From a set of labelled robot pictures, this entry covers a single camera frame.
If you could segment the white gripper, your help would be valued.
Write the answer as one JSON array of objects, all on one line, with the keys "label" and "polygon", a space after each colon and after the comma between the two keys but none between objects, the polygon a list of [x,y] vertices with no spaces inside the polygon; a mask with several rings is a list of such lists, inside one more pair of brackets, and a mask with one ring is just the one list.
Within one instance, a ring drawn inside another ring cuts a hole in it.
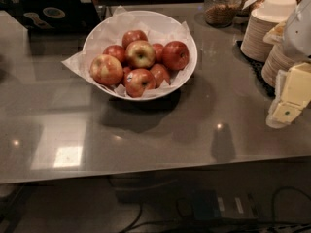
[{"label": "white gripper", "polygon": [[[287,57],[311,60],[311,0],[301,0],[287,22],[280,22],[263,37],[267,44],[281,43]],[[311,102],[311,64],[299,63],[276,77],[275,99],[266,118],[271,128],[291,125]]]}]

